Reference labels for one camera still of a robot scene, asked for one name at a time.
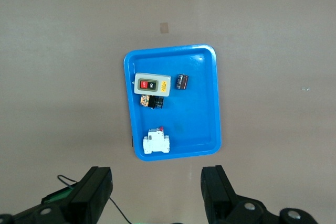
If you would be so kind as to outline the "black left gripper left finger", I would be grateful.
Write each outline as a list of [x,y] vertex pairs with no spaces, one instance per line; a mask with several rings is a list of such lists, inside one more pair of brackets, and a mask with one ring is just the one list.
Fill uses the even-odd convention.
[[97,223],[113,191],[109,167],[94,166],[84,177],[45,196],[18,214],[1,214],[1,223]]

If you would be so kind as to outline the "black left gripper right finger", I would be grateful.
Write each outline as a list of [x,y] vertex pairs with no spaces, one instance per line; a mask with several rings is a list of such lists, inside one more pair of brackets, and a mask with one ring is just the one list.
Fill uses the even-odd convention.
[[236,194],[220,165],[202,168],[201,192],[208,223],[317,223],[301,209],[274,215],[261,201]]

